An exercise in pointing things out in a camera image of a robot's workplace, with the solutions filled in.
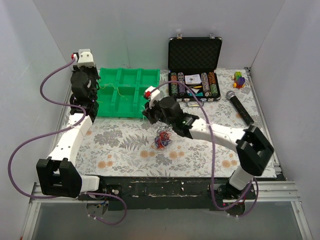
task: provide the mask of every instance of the tangled rubber bands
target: tangled rubber bands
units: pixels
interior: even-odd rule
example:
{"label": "tangled rubber bands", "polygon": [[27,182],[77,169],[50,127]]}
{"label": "tangled rubber bands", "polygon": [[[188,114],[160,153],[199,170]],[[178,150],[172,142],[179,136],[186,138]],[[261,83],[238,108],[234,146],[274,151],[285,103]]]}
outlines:
{"label": "tangled rubber bands", "polygon": [[171,127],[161,126],[156,132],[157,136],[154,138],[151,147],[157,150],[164,150],[166,146],[172,143],[172,140],[170,139],[171,133],[169,131],[172,131]]}

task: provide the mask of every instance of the white wall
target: white wall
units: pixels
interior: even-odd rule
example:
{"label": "white wall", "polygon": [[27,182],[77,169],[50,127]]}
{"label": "white wall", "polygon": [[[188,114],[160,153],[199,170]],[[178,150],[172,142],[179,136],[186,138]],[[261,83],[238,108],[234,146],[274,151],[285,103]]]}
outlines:
{"label": "white wall", "polygon": [[[7,165],[12,151],[23,141],[57,128],[61,108],[44,101],[42,79],[66,64],[32,0],[0,0],[0,235],[20,239],[29,199],[11,185]],[[71,72],[49,80],[46,94],[64,101]],[[47,157],[52,138],[30,143],[18,152],[12,172],[18,185],[31,193],[37,180],[36,163]]]}
{"label": "white wall", "polygon": [[85,46],[98,67],[168,67],[168,39],[223,38],[219,67],[251,66],[284,0],[33,0],[63,56]]}
{"label": "white wall", "polygon": [[320,239],[320,1],[286,0],[252,77],[280,164]]}

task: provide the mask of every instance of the colorful toy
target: colorful toy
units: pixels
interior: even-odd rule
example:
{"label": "colorful toy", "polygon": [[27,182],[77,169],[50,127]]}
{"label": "colorful toy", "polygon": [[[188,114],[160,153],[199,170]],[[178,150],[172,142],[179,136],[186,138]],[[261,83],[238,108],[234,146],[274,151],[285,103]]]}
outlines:
{"label": "colorful toy", "polygon": [[234,80],[233,87],[237,89],[241,89],[245,86],[245,78],[241,75],[241,72],[236,71],[234,75],[232,76],[232,79]]}

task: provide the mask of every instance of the poker chip stack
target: poker chip stack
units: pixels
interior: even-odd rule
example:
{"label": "poker chip stack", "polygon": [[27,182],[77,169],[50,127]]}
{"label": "poker chip stack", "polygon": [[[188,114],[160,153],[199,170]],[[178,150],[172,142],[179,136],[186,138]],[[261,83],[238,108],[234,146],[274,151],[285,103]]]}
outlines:
{"label": "poker chip stack", "polygon": [[[183,84],[185,83],[185,75],[183,72],[178,73],[178,81]],[[180,96],[184,96],[186,94],[186,89],[181,84],[178,85],[178,91]]]}
{"label": "poker chip stack", "polygon": [[212,97],[218,96],[216,78],[215,78],[215,74],[212,71],[208,73],[208,81],[209,81],[209,84],[210,84],[211,96]]}
{"label": "poker chip stack", "polygon": [[204,96],[209,97],[211,95],[211,92],[208,81],[208,75],[205,72],[201,73],[201,82]]}
{"label": "poker chip stack", "polygon": [[[171,73],[171,81],[177,81],[177,74],[175,72]],[[178,96],[178,84],[171,83],[171,95],[172,97]]]}

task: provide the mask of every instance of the cable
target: cable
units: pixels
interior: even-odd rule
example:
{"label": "cable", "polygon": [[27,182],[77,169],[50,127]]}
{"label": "cable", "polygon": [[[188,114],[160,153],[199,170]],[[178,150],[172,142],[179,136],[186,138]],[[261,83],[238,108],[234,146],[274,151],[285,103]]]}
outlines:
{"label": "cable", "polygon": [[102,196],[101,198],[94,198],[95,200],[101,200],[101,199],[104,199],[105,197],[104,196]]}
{"label": "cable", "polygon": [[[245,190],[243,191],[243,193],[241,194],[241,196],[235,201],[233,202],[232,204],[230,204],[229,206],[226,206],[226,207],[220,207],[218,206],[217,202],[216,202],[216,198],[215,198],[215,192],[214,192],[214,183],[215,183],[215,162],[216,162],[216,145],[215,145],[215,136],[214,136],[214,132],[211,128],[211,125],[210,125],[210,121],[209,121],[209,118],[208,118],[208,115],[204,109],[204,107],[201,105],[201,103],[199,102],[199,100],[197,99],[196,95],[193,93],[193,91],[191,91],[191,89],[185,85],[184,83],[182,82],[179,82],[179,81],[167,81],[159,86],[157,86],[156,88],[154,88],[152,91],[150,91],[150,93],[152,94],[155,90],[161,88],[162,86],[166,85],[166,84],[179,84],[179,85],[182,85],[184,86],[187,90],[189,90],[189,92],[191,93],[191,95],[193,96],[193,98],[195,99],[195,101],[198,103],[203,115],[204,115],[204,118],[205,118],[205,121],[206,123],[208,124],[208,128],[209,128],[209,131],[210,131],[210,136],[211,136],[211,142],[212,142],[212,166],[211,166],[211,188],[210,188],[210,191],[211,191],[211,196],[212,196],[212,203],[214,205],[214,207],[220,211],[226,211],[228,209],[231,209],[233,206],[235,206],[239,201],[241,201],[241,199],[244,198],[244,196],[247,194],[247,192],[249,191],[250,189],[250,186],[251,186],[251,183],[252,183],[252,180],[249,182],[248,186],[245,188]],[[258,199],[258,194],[259,194],[259,188],[258,188],[258,182],[256,180],[256,178],[253,178],[255,183],[256,183],[256,186],[257,186],[257,189],[256,189],[256,197],[255,197],[255,202],[257,202],[257,199]],[[252,208],[256,205],[256,203],[253,203],[253,205],[251,206],[251,208],[244,214],[242,214],[241,216],[246,216],[248,213],[250,213],[252,211]]]}
{"label": "cable", "polygon": [[106,200],[104,200],[104,202],[102,202],[102,203],[99,203],[98,205],[104,205],[104,204],[106,204],[106,202],[107,202],[107,199]]}
{"label": "cable", "polygon": [[105,196],[105,197],[110,197],[110,198],[117,199],[122,203],[123,208],[124,208],[124,214],[123,214],[122,218],[119,221],[116,221],[116,222],[109,222],[109,221],[104,220],[101,217],[98,217],[98,216],[95,216],[93,214],[89,214],[88,213],[88,215],[90,217],[92,217],[94,219],[97,219],[98,221],[103,222],[103,223],[105,223],[107,225],[111,225],[111,226],[117,225],[117,224],[121,223],[125,219],[128,210],[127,210],[127,205],[126,205],[125,201],[122,198],[120,198],[118,196],[111,195],[111,194],[107,194],[107,193],[87,192],[86,194],[96,195],[96,196]]}
{"label": "cable", "polygon": [[55,134],[60,134],[62,132],[65,132],[65,131],[68,131],[70,130],[71,128],[73,128],[74,126],[77,126],[79,125],[86,117],[86,110],[82,107],[82,106],[77,106],[77,105],[73,105],[73,104],[67,104],[67,103],[64,103],[64,102],[57,102],[57,101],[53,101],[49,98],[47,98],[44,93],[43,93],[43,88],[44,88],[44,85],[46,83],[46,81],[54,74],[56,74],[57,72],[61,71],[62,69],[65,69],[67,67],[69,67],[70,65],[72,65],[72,63],[75,61],[75,59],[72,59],[71,62],[67,63],[66,65],[62,66],[62,67],[59,67],[57,70],[54,70],[53,72],[51,72],[48,76],[45,77],[45,79],[42,81],[41,85],[40,85],[40,94],[41,96],[47,100],[48,102],[50,103],[53,103],[53,104],[56,104],[56,105],[61,105],[61,106],[67,106],[67,107],[74,107],[74,108],[79,108],[83,111],[83,116],[81,117],[81,119],[79,121],[77,121],[73,126],[69,126],[67,128],[64,128],[64,129],[61,129],[61,130],[58,130],[58,131],[54,131],[54,132],[50,132],[50,133],[46,133],[46,134],[43,134],[43,135],[40,135],[40,136],[35,136],[27,141],[24,141],[23,143],[21,143],[14,151],[13,153],[11,154],[10,158],[9,158],[9,162],[8,162],[8,175],[9,175],[9,178],[10,178],[10,181],[13,185],[13,187],[19,192],[21,193],[22,195],[26,196],[26,197],[29,197],[29,198],[33,198],[33,199],[52,199],[52,198],[57,198],[56,196],[36,196],[36,195],[32,195],[32,194],[28,194],[24,191],[22,191],[18,185],[16,184],[13,176],[12,176],[12,170],[11,170],[11,164],[12,164],[12,161],[14,159],[14,156],[15,154],[18,152],[18,150],[20,148],[22,148],[24,145],[32,142],[32,141],[35,141],[35,140],[38,140],[38,139],[42,139],[42,138],[45,138],[45,137],[49,137],[49,136],[52,136],[52,135],[55,135]]}

